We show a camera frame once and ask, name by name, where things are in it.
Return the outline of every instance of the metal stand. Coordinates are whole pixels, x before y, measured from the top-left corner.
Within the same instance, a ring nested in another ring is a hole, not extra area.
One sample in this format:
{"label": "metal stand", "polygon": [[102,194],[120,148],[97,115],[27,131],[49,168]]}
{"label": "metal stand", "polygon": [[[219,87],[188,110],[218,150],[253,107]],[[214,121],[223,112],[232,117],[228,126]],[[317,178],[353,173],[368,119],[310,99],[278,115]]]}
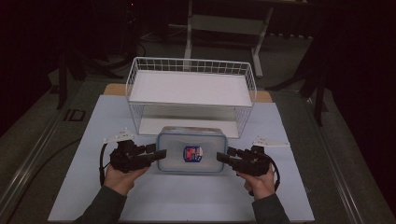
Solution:
{"label": "metal stand", "polygon": [[317,97],[315,101],[315,109],[314,109],[314,117],[319,126],[322,126],[321,122],[321,111],[323,107],[323,95],[325,89],[326,75],[328,72],[328,68],[324,65],[325,68],[311,68],[306,69],[301,74],[296,73],[296,75],[288,80],[285,80],[275,86],[266,87],[267,91],[280,91],[283,88],[288,87],[289,85],[298,82],[300,80],[305,79],[304,85],[300,88],[299,93],[304,98],[309,98],[312,93],[317,90]]}
{"label": "metal stand", "polygon": [[67,70],[69,70],[74,79],[84,80],[87,75],[84,71],[83,63],[97,70],[106,77],[123,78],[110,72],[101,64],[76,49],[64,49],[64,52],[59,57],[59,102],[56,107],[57,109],[61,109],[67,99]]}
{"label": "metal stand", "polygon": [[[265,34],[267,32],[268,24],[273,11],[273,7],[268,8],[264,21],[197,15],[193,14],[192,12],[192,0],[190,0],[189,17],[187,19],[187,44],[184,51],[184,59],[191,58],[191,33],[193,29],[233,34],[257,35],[259,37],[259,41],[256,46],[251,50],[251,56],[253,59],[253,66],[256,77],[262,77],[262,65],[260,63],[259,52],[262,47],[262,41],[265,38]],[[185,69],[189,69],[188,64],[185,64]]]}

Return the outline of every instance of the gray sleeve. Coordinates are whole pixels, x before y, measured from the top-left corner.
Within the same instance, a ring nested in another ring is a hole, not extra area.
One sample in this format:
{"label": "gray sleeve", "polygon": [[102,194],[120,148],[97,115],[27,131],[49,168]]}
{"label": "gray sleeve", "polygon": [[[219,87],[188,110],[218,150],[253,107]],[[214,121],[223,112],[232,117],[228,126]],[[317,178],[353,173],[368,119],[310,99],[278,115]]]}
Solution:
{"label": "gray sleeve", "polygon": [[111,224],[118,223],[126,196],[120,195],[113,189],[102,186],[91,205],[84,214],[73,223],[83,224]]}
{"label": "gray sleeve", "polygon": [[290,223],[285,209],[276,194],[253,202],[252,206],[258,224]]}

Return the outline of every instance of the cable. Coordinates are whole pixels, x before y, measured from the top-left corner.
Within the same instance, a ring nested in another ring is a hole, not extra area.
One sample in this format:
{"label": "cable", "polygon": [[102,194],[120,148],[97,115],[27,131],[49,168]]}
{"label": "cable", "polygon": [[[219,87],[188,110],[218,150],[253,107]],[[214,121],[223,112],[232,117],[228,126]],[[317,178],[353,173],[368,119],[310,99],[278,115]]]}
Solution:
{"label": "cable", "polygon": [[143,56],[141,56],[141,57],[145,57],[146,56],[146,48],[140,43],[140,42],[138,42],[137,43],[140,47],[142,47],[142,49],[143,49]]}
{"label": "cable", "polygon": [[[178,30],[178,31],[175,31],[175,32],[173,32],[172,34],[170,34],[170,35],[168,35],[168,36],[178,35],[178,34],[183,33],[183,32],[186,31],[186,30],[187,30],[187,28],[184,28],[184,27],[183,27],[182,29],[180,29],[180,30]],[[159,38],[159,37],[157,37],[157,36],[156,36],[157,38],[153,38],[153,39],[148,38],[148,37],[151,36],[151,35],[155,35],[155,32],[151,32],[151,33],[148,33],[148,34],[146,34],[146,35],[142,35],[142,36],[139,37],[139,39],[145,40],[145,41],[151,41],[151,42],[162,41],[162,39]]]}
{"label": "cable", "polygon": [[103,186],[105,184],[105,168],[106,166],[103,166],[103,154],[105,153],[107,143],[103,144],[102,149],[100,151],[100,158],[99,158],[99,179],[100,179],[100,186]]}
{"label": "cable", "polygon": [[76,139],[75,141],[73,141],[73,142],[67,144],[66,146],[61,147],[61,148],[58,149],[54,154],[52,154],[50,157],[48,157],[48,158],[43,162],[43,164],[41,164],[41,166],[37,169],[37,171],[36,171],[35,174],[32,176],[32,178],[30,178],[30,180],[28,181],[28,184],[26,185],[26,187],[25,187],[23,193],[21,194],[21,197],[19,198],[19,201],[18,201],[18,203],[16,204],[14,211],[12,211],[11,215],[10,215],[9,218],[8,218],[8,221],[10,221],[10,220],[14,217],[14,215],[15,215],[15,213],[16,213],[18,207],[21,205],[21,202],[22,202],[23,197],[25,196],[27,190],[32,186],[32,183],[34,182],[35,178],[36,178],[37,175],[40,173],[40,171],[47,165],[47,163],[49,163],[50,160],[52,160],[55,156],[57,156],[60,152],[62,152],[62,151],[65,150],[66,148],[68,148],[68,147],[74,145],[76,142],[81,141],[81,139],[82,139],[82,138]]}
{"label": "cable", "polygon": [[105,65],[103,65],[103,67],[113,70],[116,68],[120,68],[121,66],[127,65],[128,63],[130,63],[133,60],[134,60],[134,55],[132,53],[128,53],[126,55],[126,57],[124,57],[123,60],[116,62],[116,63],[105,64]]}
{"label": "cable", "polygon": [[275,191],[276,191],[277,187],[279,187],[279,184],[280,184],[280,173],[279,173],[279,170],[277,169],[275,161],[269,156],[268,156],[268,159],[271,161],[271,163],[274,165],[274,168],[275,168],[274,173],[276,173],[276,182],[275,182]]}

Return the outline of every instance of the table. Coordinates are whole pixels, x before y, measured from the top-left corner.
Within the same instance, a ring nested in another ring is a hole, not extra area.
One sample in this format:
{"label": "table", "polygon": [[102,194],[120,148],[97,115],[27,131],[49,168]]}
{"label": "table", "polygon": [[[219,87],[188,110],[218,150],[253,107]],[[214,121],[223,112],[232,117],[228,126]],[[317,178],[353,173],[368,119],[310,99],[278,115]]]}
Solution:
{"label": "table", "polygon": [[[49,221],[68,222],[79,217],[100,188],[99,153],[104,137],[127,127],[134,132],[131,114],[123,95],[123,84],[111,84],[98,99],[67,176],[49,215]],[[247,126],[230,147],[247,148],[257,134],[288,142],[275,103],[268,92],[258,94],[266,103],[254,105]],[[137,145],[155,142],[155,136],[135,135]],[[105,159],[116,144],[107,146]],[[266,147],[278,166],[281,183],[277,194],[291,221],[313,221],[309,201],[290,146]],[[244,180],[228,165],[213,175],[173,175],[155,164],[139,177],[130,191],[120,221],[125,222],[250,222],[253,198]]]}

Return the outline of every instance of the wire basket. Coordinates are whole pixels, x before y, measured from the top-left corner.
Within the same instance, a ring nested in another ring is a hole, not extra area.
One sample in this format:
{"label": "wire basket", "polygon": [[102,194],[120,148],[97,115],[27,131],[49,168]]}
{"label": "wire basket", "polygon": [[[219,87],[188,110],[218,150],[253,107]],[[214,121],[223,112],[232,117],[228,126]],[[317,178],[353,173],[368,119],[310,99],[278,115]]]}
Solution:
{"label": "wire basket", "polygon": [[136,57],[126,84],[139,134],[198,126],[239,138],[257,94],[250,64],[228,61]]}

